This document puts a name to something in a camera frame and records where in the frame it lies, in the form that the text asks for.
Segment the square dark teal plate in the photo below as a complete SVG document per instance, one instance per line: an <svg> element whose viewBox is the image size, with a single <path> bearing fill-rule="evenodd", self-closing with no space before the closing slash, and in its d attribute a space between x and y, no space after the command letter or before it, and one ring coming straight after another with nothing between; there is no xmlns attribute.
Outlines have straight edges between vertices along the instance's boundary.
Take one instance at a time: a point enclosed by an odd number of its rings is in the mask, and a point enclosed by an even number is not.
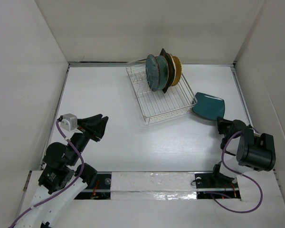
<svg viewBox="0 0 285 228"><path fill-rule="evenodd" d="M197 92L197 103L192 107L195 115L210 121L216 121L218 117L225 115L225 101L213 95Z"/></svg>

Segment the round woven bamboo plate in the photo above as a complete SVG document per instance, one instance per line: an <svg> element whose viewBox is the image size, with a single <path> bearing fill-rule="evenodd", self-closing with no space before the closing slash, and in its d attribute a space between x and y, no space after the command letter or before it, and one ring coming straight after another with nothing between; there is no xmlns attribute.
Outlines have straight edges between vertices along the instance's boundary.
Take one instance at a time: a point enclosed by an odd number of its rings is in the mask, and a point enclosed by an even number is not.
<svg viewBox="0 0 285 228"><path fill-rule="evenodd" d="M182 65L181 65L180 59L177 56L172 56L172 58L173 58L173 61L175 63L175 73L176 73L176 75L175 75L175 79L174 79L174 81L173 81L171 86L176 86L179 83L180 79L181 79Z"/></svg>

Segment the light green flower plate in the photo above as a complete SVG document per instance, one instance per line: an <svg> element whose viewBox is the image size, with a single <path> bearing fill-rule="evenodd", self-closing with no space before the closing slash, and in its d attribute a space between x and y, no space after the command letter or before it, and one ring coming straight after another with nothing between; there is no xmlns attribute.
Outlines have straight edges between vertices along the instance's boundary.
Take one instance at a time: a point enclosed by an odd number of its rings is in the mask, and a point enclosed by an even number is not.
<svg viewBox="0 0 285 228"><path fill-rule="evenodd" d="M166 86L167 81L168 81L169 66L164 56L157 56L156 60L157 60L159 70L160 70L159 87L157 90L162 90Z"/></svg>

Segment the square brown yellow plate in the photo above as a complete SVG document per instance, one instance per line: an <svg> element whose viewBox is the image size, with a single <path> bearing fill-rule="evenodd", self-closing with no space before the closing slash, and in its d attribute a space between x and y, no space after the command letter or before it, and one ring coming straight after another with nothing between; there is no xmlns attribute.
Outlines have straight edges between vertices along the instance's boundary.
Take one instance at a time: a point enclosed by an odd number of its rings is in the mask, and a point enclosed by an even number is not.
<svg viewBox="0 0 285 228"><path fill-rule="evenodd" d="M163 93L165 94L168 90L169 87L171 87L173 78L174 78L174 67L173 67L173 63L172 63L172 59L169 53L167 53L165 51L164 48L162 48L161 52L160 52L161 56L164 56L168 62L168 66L169 66L169 77L168 77L168 81L166 86L162 89Z"/></svg>

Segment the beige bird painted plate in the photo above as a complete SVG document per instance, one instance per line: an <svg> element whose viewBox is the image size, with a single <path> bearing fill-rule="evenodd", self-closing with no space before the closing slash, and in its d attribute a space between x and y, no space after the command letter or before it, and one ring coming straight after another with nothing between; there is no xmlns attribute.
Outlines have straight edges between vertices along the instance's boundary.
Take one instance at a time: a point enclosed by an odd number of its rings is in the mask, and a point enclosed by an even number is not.
<svg viewBox="0 0 285 228"><path fill-rule="evenodd" d="M175 80L176 80L176 70L177 70L177 68L176 68L176 65L175 65L175 61L174 61L174 59L173 59L173 55L170 54L170 56L171 56L172 63L173 63L173 67L174 67L174 78L173 78L173 81L172 81L171 86L174 86L174 83L175 83Z"/></svg>

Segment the round dark teal plate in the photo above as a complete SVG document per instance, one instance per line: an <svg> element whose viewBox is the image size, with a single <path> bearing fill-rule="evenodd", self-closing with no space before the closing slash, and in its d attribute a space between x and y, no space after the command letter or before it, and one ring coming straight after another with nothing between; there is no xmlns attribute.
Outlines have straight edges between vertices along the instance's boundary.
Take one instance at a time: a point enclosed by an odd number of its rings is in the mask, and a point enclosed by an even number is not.
<svg viewBox="0 0 285 228"><path fill-rule="evenodd" d="M160 83L160 70L158 62L154 55L149 54L145 63L146 79L149 88L152 91L157 91Z"/></svg>

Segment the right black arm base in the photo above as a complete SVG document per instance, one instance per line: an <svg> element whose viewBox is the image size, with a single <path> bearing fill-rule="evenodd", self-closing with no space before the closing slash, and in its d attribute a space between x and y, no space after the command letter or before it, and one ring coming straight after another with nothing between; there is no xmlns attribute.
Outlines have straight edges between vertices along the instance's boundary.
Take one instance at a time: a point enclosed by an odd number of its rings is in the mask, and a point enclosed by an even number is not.
<svg viewBox="0 0 285 228"><path fill-rule="evenodd" d="M197 172L191 181L197 190L197 199L240 199L237 183L225 179L214 179L211 172Z"/></svg>

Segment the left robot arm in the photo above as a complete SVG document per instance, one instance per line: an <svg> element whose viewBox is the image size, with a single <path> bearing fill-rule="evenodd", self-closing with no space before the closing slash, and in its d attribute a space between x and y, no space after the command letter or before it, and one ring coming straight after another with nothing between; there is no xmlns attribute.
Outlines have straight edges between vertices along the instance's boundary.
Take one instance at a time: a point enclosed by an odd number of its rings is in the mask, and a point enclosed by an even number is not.
<svg viewBox="0 0 285 228"><path fill-rule="evenodd" d="M109 118L97 114L79 119L61 115L56 128L66 143L47 147L43 169L30 207L11 224L12 228L52 228L61 212L86 188L97 189L97 170L84 162L82 152L90 140L99 142Z"/></svg>

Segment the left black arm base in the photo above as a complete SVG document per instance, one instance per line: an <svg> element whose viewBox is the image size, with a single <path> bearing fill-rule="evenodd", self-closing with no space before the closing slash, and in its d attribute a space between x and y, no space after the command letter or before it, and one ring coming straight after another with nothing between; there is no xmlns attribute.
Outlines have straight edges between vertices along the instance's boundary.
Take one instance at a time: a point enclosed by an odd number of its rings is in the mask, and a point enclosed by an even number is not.
<svg viewBox="0 0 285 228"><path fill-rule="evenodd" d="M100 172L91 186L82 190L76 200L109 200L111 198L111 172Z"/></svg>

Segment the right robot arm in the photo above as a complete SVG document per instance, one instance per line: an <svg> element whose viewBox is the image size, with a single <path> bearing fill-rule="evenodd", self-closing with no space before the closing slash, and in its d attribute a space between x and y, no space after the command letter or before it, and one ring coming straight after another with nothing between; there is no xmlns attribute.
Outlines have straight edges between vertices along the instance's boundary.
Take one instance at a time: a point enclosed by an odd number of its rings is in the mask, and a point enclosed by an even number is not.
<svg viewBox="0 0 285 228"><path fill-rule="evenodd" d="M220 148L221 161L210 174L211 184L220 187L231 183L238 175L248 171L270 171L276 162L274 138L267 133L255 133L251 125L241 120L217 118L218 133L224 135ZM232 140L238 138L238 146L234 156L225 159L227 148Z"/></svg>

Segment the silver taped front rail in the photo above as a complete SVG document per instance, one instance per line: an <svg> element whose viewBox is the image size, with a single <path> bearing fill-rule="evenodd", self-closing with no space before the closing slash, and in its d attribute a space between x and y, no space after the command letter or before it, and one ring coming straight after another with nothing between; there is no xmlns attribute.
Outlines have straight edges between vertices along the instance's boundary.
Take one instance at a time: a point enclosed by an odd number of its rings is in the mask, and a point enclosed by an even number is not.
<svg viewBox="0 0 285 228"><path fill-rule="evenodd" d="M194 174L178 171L112 172L110 199L197 200L197 190L190 184Z"/></svg>

